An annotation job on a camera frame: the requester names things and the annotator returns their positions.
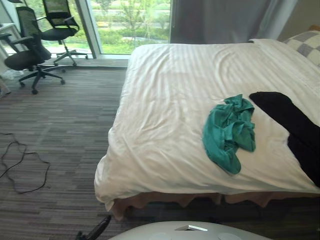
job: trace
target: black mesh chair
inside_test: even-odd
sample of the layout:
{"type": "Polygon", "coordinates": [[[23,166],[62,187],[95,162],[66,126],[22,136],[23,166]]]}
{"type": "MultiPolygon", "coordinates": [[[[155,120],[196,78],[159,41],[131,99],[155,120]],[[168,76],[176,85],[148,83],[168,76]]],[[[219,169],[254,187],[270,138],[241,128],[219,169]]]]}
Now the black mesh chair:
{"type": "Polygon", "coordinates": [[[37,24],[35,12],[31,8],[26,6],[17,7],[16,12],[20,23],[21,35],[24,37],[10,41],[9,37],[11,34],[4,33],[0,35],[0,39],[6,41],[7,44],[12,46],[12,48],[16,51],[15,54],[7,57],[4,60],[4,64],[8,68],[18,71],[24,69],[29,69],[30,71],[32,71],[35,66],[36,71],[19,79],[20,85],[24,87],[25,84],[22,81],[35,77],[32,84],[33,94],[38,93],[38,91],[36,90],[36,85],[39,79],[45,78],[46,76],[59,78],[61,79],[61,84],[65,84],[65,81],[62,77],[50,73],[50,71],[55,70],[59,67],[55,66],[42,69],[41,66],[39,66],[39,64],[42,64],[45,62],[45,60],[51,58],[51,53],[47,49],[45,49],[41,43],[41,32],[37,24]],[[28,50],[19,51],[15,47],[16,44],[24,44],[28,50]]]}
{"type": "Polygon", "coordinates": [[[43,0],[45,15],[37,20],[47,19],[52,26],[52,29],[41,33],[41,38],[48,41],[58,41],[59,44],[63,44],[65,48],[64,53],[58,53],[59,56],[54,65],[58,65],[58,61],[65,57],[71,58],[73,66],[77,66],[72,55],[84,55],[88,59],[86,53],[77,52],[76,50],[69,51],[64,39],[74,36],[80,29],[79,25],[75,21],[75,18],[71,16],[68,0],[43,0]]]}

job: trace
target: curtain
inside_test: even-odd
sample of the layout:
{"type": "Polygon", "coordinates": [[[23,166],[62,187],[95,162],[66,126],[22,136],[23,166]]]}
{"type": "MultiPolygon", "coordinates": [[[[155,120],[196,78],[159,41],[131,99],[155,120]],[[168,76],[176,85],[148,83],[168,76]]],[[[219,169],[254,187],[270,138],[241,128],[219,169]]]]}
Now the curtain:
{"type": "Polygon", "coordinates": [[[297,0],[173,0],[171,43],[277,39],[297,0]]]}

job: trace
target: glass window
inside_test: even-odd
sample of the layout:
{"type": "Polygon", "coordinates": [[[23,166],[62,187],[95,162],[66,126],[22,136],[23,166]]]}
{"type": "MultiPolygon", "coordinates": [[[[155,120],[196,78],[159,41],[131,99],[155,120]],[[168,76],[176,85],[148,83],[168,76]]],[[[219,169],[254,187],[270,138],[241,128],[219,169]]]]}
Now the glass window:
{"type": "MultiPolygon", "coordinates": [[[[28,7],[32,8],[35,12],[37,18],[43,17],[46,15],[45,8],[43,5],[42,0],[26,0],[28,7]]],[[[72,16],[76,23],[79,25],[80,30],[74,35],[66,38],[64,40],[65,44],[67,45],[69,50],[76,50],[79,53],[91,53],[90,47],[88,45],[88,41],[86,38],[86,34],[84,28],[82,26],[81,19],[79,17],[79,13],[77,10],[77,5],[75,0],[68,0],[69,8],[71,11],[72,16]]],[[[38,25],[40,30],[43,32],[45,30],[51,29],[50,23],[46,19],[42,19],[38,21],[38,25]]],[[[58,43],[58,41],[42,41],[42,44],[46,49],[48,49],[51,53],[64,53],[65,47],[58,43]]]]}
{"type": "Polygon", "coordinates": [[[103,54],[169,42],[171,0],[90,0],[103,54]]]}

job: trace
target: chair base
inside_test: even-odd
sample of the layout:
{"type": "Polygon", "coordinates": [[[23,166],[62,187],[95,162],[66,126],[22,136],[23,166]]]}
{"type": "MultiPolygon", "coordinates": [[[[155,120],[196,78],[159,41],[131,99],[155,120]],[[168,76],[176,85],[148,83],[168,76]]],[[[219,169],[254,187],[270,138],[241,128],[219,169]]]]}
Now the chair base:
{"type": "Polygon", "coordinates": [[[64,45],[64,49],[65,49],[65,52],[62,52],[62,53],[57,53],[56,55],[59,56],[56,60],[53,61],[54,65],[55,66],[58,66],[58,61],[60,61],[61,59],[64,59],[66,57],[69,57],[72,62],[73,62],[73,66],[77,66],[77,63],[75,62],[75,60],[72,58],[72,56],[76,56],[76,55],[83,55],[85,56],[86,59],[88,59],[88,54],[87,53],[83,53],[83,52],[77,52],[76,50],[71,50],[69,51],[66,44],[65,44],[65,41],[61,41],[64,45]]]}
{"type": "Polygon", "coordinates": [[[61,79],[60,82],[62,85],[64,85],[66,83],[62,77],[50,73],[51,71],[56,70],[60,67],[54,66],[54,67],[41,69],[41,67],[37,65],[35,68],[36,68],[35,72],[32,72],[32,73],[30,73],[26,76],[23,76],[22,78],[19,79],[20,86],[24,87],[25,86],[25,84],[23,83],[24,80],[35,77],[33,84],[32,84],[32,91],[31,91],[32,94],[34,94],[34,95],[36,95],[38,93],[38,90],[36,89],[36,85],[39,82],[40,78],[46,78],[46,76],[50,76],[50,77],[55,77],[55,78],[61,79]]]}

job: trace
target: checkered pillow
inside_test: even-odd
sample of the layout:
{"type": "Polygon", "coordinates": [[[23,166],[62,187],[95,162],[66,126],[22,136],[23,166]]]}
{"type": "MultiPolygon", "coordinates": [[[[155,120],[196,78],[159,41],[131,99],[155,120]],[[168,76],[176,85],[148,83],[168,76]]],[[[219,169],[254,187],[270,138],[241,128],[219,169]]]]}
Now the checkered pillow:
{"type": "Polygon", "coordinates": [[[284,41],[320,68],[320,31],[307,31],[284,41]]]}

